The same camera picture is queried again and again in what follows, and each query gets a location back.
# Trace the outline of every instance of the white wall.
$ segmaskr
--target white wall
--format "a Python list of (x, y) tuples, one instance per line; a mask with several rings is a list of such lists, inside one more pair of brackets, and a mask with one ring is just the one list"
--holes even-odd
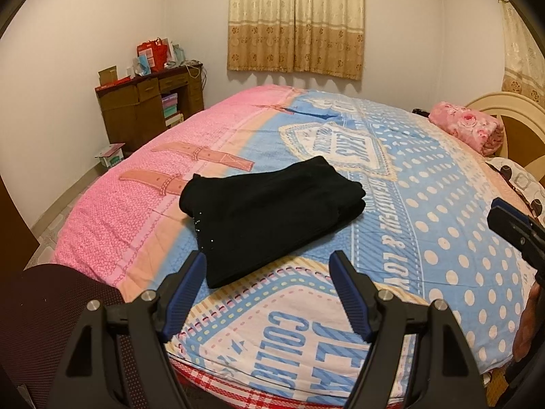
[(444, 40), (435, 102), (466, 105), (501, 90), (505, 68), (498, 0), (443, 0)]
[(229, 0), (169, 0), (168, 35), (208, 71), (211, 106), (264, 83), (341, 92), (405, 109), (429, 108), (441, 53), (441, 0), (366, 0), (363, 81), (295, 73), (227, 71)]
[(0, 39), (0, 174), (29, 226), (108, 144), (93, 88), (164, 33), (164, 0), (27, 0)]

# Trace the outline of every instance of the red bag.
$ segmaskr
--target red bag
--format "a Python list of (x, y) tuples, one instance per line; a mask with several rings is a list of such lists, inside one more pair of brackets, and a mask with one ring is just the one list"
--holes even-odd
[(168, 45), (164, 45), (161, 39), (142, 43), (136, 48), (138, 56), (148, 57), (149, 67), (152, 72), (161, 71), (167, 62)]

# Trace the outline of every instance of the white patterned pillow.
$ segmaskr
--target white patterned pillow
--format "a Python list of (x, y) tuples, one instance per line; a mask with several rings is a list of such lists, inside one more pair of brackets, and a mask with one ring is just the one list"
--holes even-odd
[(545, 188), (540, 182), (521, 165), (508, 158), (494, 157), (486, 162), (501, 174), (528, 205), (533, 216), (545, 226)]

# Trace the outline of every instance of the window curtain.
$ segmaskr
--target window curtain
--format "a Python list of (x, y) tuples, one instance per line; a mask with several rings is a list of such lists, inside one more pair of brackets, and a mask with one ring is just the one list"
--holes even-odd
[(361, 80), (364, 0), (231, 0), (230, 70)]
[(545, 107), (545, 59), (524, 21), (507, 0), (500, 0), (505, 37), (502, 90), (516, 92)]

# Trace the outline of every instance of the headboard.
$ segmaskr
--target headboard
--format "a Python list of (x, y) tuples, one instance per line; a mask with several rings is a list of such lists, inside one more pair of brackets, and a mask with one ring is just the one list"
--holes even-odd
[(503, 121), (503, 146), (497, 154), (517, 162), (545, 186), (545, 109), (514, 92), (484, 95), (467, 107)]

